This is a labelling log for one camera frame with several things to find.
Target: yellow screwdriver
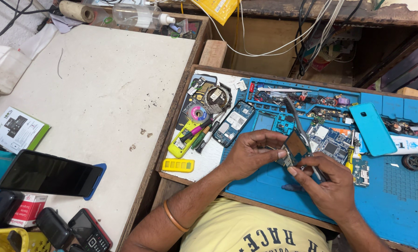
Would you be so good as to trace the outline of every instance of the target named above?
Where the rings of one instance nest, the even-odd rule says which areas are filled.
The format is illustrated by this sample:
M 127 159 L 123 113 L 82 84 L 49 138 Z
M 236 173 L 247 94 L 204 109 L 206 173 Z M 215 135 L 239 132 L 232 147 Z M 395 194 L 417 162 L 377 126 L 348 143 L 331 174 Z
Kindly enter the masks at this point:
M 350 143 L 350 147 L 347 149 L 347 161 L 346 161 L 346 167 L 350 169 L 350 172 L 353 172 L 353 164 L 352 164 L 352 157 L 353 157 L 353 151 L 355 147 L 353 147 L 353 138 L 355 136 L 355 130 L 352 132 L 352 142 Z

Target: yellow t-shirt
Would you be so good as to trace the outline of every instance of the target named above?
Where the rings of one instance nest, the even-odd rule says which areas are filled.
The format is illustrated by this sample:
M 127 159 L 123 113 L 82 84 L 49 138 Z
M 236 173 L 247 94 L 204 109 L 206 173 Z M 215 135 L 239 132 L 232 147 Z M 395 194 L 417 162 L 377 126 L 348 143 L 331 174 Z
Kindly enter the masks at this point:
M 214 200 L 185 233 L 180 252 L 329 252 L 318 228 L 228 198 Z

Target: yellow feature phone back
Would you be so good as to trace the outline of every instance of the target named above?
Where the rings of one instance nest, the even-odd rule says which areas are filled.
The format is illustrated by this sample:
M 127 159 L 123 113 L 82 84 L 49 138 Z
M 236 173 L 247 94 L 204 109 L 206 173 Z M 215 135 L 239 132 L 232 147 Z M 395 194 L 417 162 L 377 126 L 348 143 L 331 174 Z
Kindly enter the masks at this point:
M 166 158 L 162 163 L 163 171 L 191 172 L 195 166 L 195 160 Z
M 197 123 L 197 122 L 192 122 L 192 121 L 188 121 L 183 129 L 179 132 L 179 134 L 175 137 L 175 139 L 173 139 L 173 141 L 170 143 L 168 150 L 170 153 L 173 154 L 173 156 L 177 157 L 177 158 L 182 158 L 183 155 L 185 154 L 185 152 L 190 148 L 190 146 L 192 145 L 193 141 L 195 141 L 196 137 L 200 134 L 200 132 L 198 132 L 196 135 L 192 136 L 191 138 L 187 139 L 183 142 L 181 142 L 181 140 L 179 140 L 179 137 L 183 137 L 185 134 L 187 134 L 189 131 L 191 131 L 192 129 L 195 129 L 196 126 L 200 125 L 201 123 Z

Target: paper roll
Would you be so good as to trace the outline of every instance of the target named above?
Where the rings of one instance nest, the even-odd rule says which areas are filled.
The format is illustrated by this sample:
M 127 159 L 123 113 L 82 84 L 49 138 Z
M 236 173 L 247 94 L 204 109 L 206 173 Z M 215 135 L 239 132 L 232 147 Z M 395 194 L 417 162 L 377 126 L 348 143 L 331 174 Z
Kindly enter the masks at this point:
M 94 21 L 94 12 L 86 5 L 62 0 L 60 2 L 60 11 L 68 18 L 91 23 Z

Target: cardboard box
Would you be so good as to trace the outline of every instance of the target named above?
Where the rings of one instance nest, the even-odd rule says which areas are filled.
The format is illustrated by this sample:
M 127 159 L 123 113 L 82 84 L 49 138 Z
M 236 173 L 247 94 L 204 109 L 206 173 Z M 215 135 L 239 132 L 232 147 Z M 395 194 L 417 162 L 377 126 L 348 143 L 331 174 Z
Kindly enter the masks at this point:
M 35 220 L 44 208 L 46 200 L 46 195 L 25 194 L 24 201 L 8 223 L 19 227 L 36 226 Z
M 22 149 L 34 150 L 49 129 L 50 125 L 8 107 L 0 117 L 0 145 L 16 154 Z

